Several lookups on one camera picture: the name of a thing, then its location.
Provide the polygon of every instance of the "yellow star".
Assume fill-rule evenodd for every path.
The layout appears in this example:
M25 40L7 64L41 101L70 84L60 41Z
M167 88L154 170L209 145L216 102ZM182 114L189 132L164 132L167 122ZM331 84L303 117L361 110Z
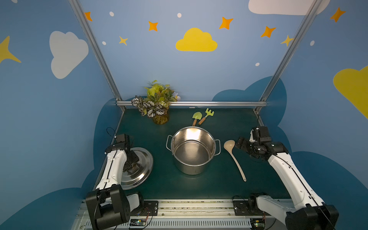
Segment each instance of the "yellow star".
M126 42L125 42L126 40L128 40L128 39L122 39L122 38L120 37L120 42L119 42L119 44L120 44L120 43L124 43L125 45L127 45L127 44L126 44Z
M330 18L330 19L334 19L335 22L337 22L340 18L341 15L343 15L346 11L341 11L340 7L337 9L336 13Z
M87 12L87 13L85 12L84 14L86 15L87 20L90 20L91 22L93 22L91 19L91 12Z
M267 36L267 37L271 37L271 33L275 30L276 28L272 28L272 29L270 29L270 28L268 28L267 26L266 26L266 30L265 30L265 32L262 34L262 36L261 37L264 37L264 36Z
M293 40L293 38L289 38L289 35L287 36L287 39L285 41L283 41L281 44L286 44L286 46L289 46L289 42L291 42L291 40Z
M220 28L219 29L222 29L222 28L226 28L226 29L229 29L230 27L230 22L233 20L233 18L232 19L226 19L226 18L224 18L224 17L222 17L222 24L221 24L221 26L220 26Z
M9 40L10 40L10 37L7 36L6 39L3 40L2 43L0 43L0 63L4 59L11 59L17 62L21 62L18 58L16 58L13 54L9 52L8 50Z
M152 22L149 21L149 30L148 31L150 31L150 30L156 30L157 31L157 24L158 24L158 22L152 23Z

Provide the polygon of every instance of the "stainless steel pot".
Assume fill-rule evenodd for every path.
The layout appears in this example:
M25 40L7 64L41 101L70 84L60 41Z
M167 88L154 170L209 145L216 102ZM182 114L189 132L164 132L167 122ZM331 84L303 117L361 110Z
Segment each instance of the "stainless steel pot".
M172 137L171 149L167 146L169 137ZM216 141L220 147L217 154ZM203 172L208 162L221 153L220 140L215 140L208 131L195 126L182 128L174 136L167 136L166 148L173 153L176 167L189 175Z

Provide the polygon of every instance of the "pot rim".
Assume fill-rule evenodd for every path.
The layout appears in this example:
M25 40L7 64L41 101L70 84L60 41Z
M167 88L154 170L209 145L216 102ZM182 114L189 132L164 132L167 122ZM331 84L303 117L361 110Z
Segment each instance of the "pot rim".
M210 135L210 137L212 138L212 140L213 140L213 142L214 142L214 144L215 144L215 148L214 148L214 150L213 150L213 155L212 155L212 157L211 157L210 159L208 159L208 161L206 161L205 163L203 163L203 164L196 164L196 165L187 164L187 163L182 162L181 160L179 160L179 158L177 158L177 157L175 156L174 150L172 149L172 145L173 145L173 141L174 141L174 136L175 136L178 132L180 132L181 130L186 129L186 128L197 128L197 129L201 129L201 130L205 131L206 133L208 133L208 134ZM181 128L181 129L179 129L178 131L176 131L176 133L173 135L173 138L171 139L170 147L171 147L171 153L173 154L173 156L175 157L175 159L177 159L177 160L178 160L180 163L182 163L182 164L185 164L185 165L187 165L187 166L193 166L193 167L202 166L202 165L207 164L208 162L210 162L210 161L213 159L213 157L214 157L214 156L215 156L215 154L216 154L216 141L215 141L215 139L213 138L212 134L211 134L210 132L208 132L207 130L205 130L204 128L201 128L201 127L198 127L198 126L187 126L187 127Z

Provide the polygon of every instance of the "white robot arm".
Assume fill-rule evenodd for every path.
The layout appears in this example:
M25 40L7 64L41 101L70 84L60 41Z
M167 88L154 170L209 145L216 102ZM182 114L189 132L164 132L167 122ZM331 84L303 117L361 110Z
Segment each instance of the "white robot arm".
M138 156L130 150L128 135L118 135L116 144L106 150L107 162L100 183L89 192L86 204L94 230L107 229L129 221L131 212L141 214L144 200L140 193L126 196L120 185L122 173L131 169L138 161Z
M239 138L237 148L255 158L263 158L276 171L289 192L292 204L281 203L268 195L257 194L248 199L248 209L272 215L288 230L333 230L339 213L333 205L326 205L311 188L295 166L288 150L281 142L272 142L266 126L251 130L249 141Z

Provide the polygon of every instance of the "yellow cloud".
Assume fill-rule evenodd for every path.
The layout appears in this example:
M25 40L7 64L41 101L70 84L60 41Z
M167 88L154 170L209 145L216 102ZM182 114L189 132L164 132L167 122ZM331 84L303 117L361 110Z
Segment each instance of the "yellow cloud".
M176 43L176 49L180 51L211 52L216 48L217 43L212 40L211 34L198 28L189 29L184 34L184 39Z
M362 70L345 69L333 78L336 89L368 118L368 66Z

